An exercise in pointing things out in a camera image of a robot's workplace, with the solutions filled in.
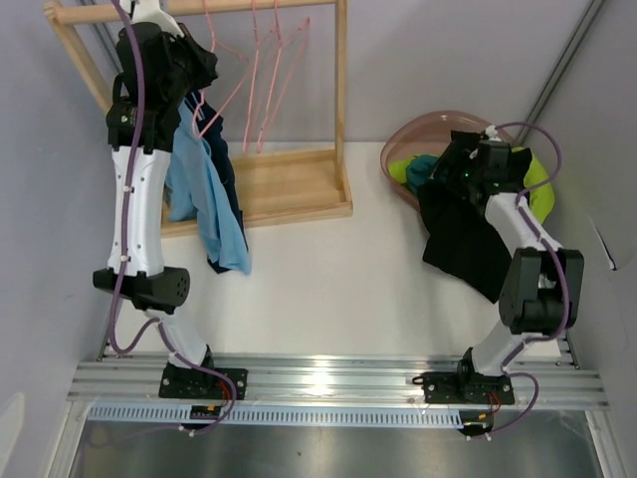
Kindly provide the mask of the pink hanger of black shorts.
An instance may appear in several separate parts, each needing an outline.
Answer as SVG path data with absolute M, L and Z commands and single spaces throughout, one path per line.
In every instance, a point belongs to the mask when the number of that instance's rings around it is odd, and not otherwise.
M 218 60 L 216 67 L 218 78 L 210 86 L 199 91 L 199 100 L 195 104 L 192 122 L 192 130 L 197 138 L 202 138 L 233 104 L 247 82 L 248 70 L 251 66 L 251 60 L 247 54 L 225 44 L 218 36 L 214 14 L 210 9 L 211 2 L 202 1 L 201 4 L 210 34 L 209 51 L 215 54 Z M 215 114 L 210 119 L 205 119 L 202 125 L 198 125 L 196 120 L 202 119 L 205 102 L 215 110 Z

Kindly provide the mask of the navy blue shorts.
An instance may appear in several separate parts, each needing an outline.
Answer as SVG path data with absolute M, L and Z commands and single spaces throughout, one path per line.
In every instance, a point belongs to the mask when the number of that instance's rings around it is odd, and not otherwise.
M 193 118 L 197 124 L 197 128 L 202 130 L 204 126 L 212 120 L 217 112 L 203 99 L 203 94 L 198 91 L 190 92 L 185 102 L 193 113 Z M 229 148 L 227 141 L 222 136 L 223 131 L 222 117 L 217 117 L 211 127 L 203 134 L 203 139 L 210 147 L 210 158 L 219 175 L 221 184 L 223 185 L 228 197 L 230 208 L 235 219 L 244 232 L 243 211 L 239 206 L 239 201 L 235 189 L 235 173 L 230 160 Z

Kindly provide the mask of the pink hanger of teal shorts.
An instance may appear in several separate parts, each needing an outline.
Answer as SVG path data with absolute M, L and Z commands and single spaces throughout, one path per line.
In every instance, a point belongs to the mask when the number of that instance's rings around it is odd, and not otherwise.
M 280 1 L 272 2 L 272 23 L 268 32 L 260 30 L 257 2 L 252 2 L 255 51 L 249 84 L 248 108 L 242 152 L 263 151 L 265 140 L 279 112 L 277 88 L 282 71 L 286 40 L 280 15 Z

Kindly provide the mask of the pink hanger of green shorts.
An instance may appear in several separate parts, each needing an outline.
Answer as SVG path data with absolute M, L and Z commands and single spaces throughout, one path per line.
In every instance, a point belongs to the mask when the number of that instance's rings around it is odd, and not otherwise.
M 280 14 L 282 7 L 281 1 L 274 2 L 273 24 L 269 34 L 274 36 L 276 50 L 268 61 L 272 65 L 272 75 L 256 140 L 257 153 L 264 151 L 266 139 L 278 118 L 297 65 L 309 42 L 311 19 L 305 17 L 291 32 L 285 34 Z

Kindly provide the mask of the teal shorts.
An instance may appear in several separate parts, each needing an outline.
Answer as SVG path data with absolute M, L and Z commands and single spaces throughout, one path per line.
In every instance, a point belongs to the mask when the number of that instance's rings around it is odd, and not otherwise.
M 414 155 L 408 160 L 405 169 L 406 186 L 414 195 L 430 179 L 437 161 L 438 157 L 431 154 Z

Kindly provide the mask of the black shorts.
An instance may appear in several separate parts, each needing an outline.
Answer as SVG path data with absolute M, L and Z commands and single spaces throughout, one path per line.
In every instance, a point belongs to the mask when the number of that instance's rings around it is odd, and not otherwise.
M 475 158 L 470 146 L 448 146 L 435 164 L 433 177 L 417 189 L 422 222 L 429 234 L 422 260 L 458 278 L 496 303 L 512 256 L 501 234 L 486 219 L 489 199 L 518 193 L 531 165 L 527 148 L 498 146 L 490 164 L 487 148 Z

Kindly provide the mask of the lime green shorts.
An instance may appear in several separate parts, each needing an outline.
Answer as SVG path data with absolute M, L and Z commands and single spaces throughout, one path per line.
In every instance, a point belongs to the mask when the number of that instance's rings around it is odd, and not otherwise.
M 416 194 L 423 222 L 440 219 L 452 207 L 469 216 L 483 218 L 487 202 L 501 193 L 507 194 L 510 199 L 518 199 L 521 205 L 527 207 L 529 215 L 542 223 L 552 210 L 554 193 L 548 174 L 531 150 L 511 146 L 505 154 L 505 163 L 513 170 L 505 172 L 500 169 L 503 174 L 500 180 L 487 178 L 487 163 L 484 159 L 473 157 L 471 153 L 474 150 L 472 146 L 456 147 L 449 143 L 437 156 L 430 179 Z M 405 169 L 409 159 L 390 166 L 391 176 L 406 188 Z

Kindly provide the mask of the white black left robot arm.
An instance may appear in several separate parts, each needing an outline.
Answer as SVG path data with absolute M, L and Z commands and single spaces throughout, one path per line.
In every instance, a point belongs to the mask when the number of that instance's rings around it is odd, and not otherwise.
M 216 78 L 217 58 L 187 28 L 141 20 L 123 27 L 116 53 L 122 70 L 106 114 L 115 173 L 115 220 L 107 264 L 93 274 L 95 288 L 126 300 L 158 328 L 168 363 L 196 398 L 215 388 L 209 346 L 183 305 L 190 290 L 184 268 L 165 265 L 161 223 L 165 178 L 181 123 L 179 107 L 197 87 Z

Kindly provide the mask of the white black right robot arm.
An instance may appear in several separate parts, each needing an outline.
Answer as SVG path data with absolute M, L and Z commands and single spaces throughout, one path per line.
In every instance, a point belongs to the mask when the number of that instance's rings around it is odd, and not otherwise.
M 456 393 L 477 401 L 508 375 L 524 350 L 572 327 L 584 258 L 543 229 L 524 179 L 527 148 L 514 150 L 491 129 L 453 130 L 426 184 L 418 190 L 429 233 L 424 262 L 497 305 L 490 333 L 469 348 L 454 375 Z

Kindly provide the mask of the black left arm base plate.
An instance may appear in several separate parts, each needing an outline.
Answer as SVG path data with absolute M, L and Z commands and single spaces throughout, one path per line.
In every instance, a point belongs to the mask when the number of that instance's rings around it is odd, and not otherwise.
M 244 368 L 216 368 L 225 377 L 217 377 L 205 371 L 184 368 L 168 363 L 163 369 L 158 396 L 166 399 L 210 399 L 230 398 L 231 381 L 236 388 L 238 400 L 243 400 L 248 384 L 248 371 Z

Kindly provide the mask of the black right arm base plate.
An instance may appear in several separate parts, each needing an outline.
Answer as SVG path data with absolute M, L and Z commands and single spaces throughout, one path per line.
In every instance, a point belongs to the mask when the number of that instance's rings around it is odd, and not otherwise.
M 430 404 L 495 404 L 513 405 L 514 389 L 511 380 L 504 375 L 490 376 L 469 372 L 423 372 L 411 379 L 424 392 Z

